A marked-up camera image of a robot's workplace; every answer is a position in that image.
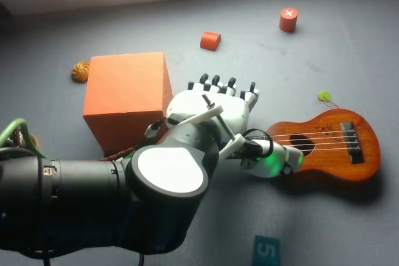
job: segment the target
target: brown pastry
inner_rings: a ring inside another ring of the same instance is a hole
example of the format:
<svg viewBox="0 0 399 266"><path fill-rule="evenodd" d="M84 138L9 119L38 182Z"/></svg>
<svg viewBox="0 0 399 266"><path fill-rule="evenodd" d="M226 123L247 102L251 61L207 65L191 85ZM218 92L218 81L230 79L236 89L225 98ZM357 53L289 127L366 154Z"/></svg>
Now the brown pastry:
<svg viewBox="0 0 399 266"><path fill-rule="evenodd" d="M85 83L89 77L90 62L78 62L72 69L72 79L75 82Z"/></svg>

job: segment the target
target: brown wooden ukulele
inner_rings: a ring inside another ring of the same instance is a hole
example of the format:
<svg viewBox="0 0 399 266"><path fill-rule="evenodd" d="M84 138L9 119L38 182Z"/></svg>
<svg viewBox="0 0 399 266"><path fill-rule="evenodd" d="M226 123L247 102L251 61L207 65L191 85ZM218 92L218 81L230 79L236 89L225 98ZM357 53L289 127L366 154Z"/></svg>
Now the brown wooden ukulele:
<svg viewBox="0 0 399 266"><path fill-rule="evenodd" d="M380 146L372 127L355 112L332 109L304 123L280 122L267 131L273 141L305 156L298 172L319 170L348 181L363 181L380 167Z"/></svg>

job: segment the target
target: gray table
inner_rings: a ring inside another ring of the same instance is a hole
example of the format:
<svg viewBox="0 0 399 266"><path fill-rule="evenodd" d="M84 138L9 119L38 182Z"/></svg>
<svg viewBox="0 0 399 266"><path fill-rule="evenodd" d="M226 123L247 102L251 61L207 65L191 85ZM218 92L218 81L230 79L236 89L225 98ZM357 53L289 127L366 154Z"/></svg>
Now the gray table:
<svg viewBox="0 0 399 266"><path fill-rule="evenodd" d="M294 34L278 28L285 6L299 10ZM164 51L174 93L205 72L235 76L242 89L256 81L251 127L308 120L325 111L316 95L327 89L374 127L378 183L348 196L296 191L222 163L185 243L145 265L251 265L255 235L281 240L283 266L396 265L398 21L399 0L193 0L24 17L0 33L0 128L24 117L48 155L101 157L82 118L85 85L70 80L72 66L94 55ZM205 30L222 34L216 52L199 48ZM137 262L136 253L105 248L52 264ZM10 252L0 253L0 264L42 265Z"/></svg>

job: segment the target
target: sound hole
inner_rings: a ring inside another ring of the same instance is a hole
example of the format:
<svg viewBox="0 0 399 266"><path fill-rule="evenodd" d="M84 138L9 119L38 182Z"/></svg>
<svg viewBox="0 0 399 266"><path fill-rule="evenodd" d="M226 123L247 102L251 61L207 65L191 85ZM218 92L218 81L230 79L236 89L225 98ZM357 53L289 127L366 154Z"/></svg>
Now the sound hole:
<svg viewBox="0 0 399 266"><path fill-rule="evenodd" d="M310 138L302 134L291 135L289 140L293 144L294 148L297 148L303 152L304 156L311 154L316 146Z"/></svg>

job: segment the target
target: box top face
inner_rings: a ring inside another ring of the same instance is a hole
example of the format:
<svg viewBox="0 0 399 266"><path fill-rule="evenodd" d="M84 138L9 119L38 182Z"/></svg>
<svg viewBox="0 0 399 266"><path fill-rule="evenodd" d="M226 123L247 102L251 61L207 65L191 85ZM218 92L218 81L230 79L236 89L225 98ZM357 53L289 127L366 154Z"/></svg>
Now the box top face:
<svg viewBox="0 0 399 266"><path fill-rule="evenodd" d="M92 57L83 115L162 110L164 65L162 52Z"/></svg>

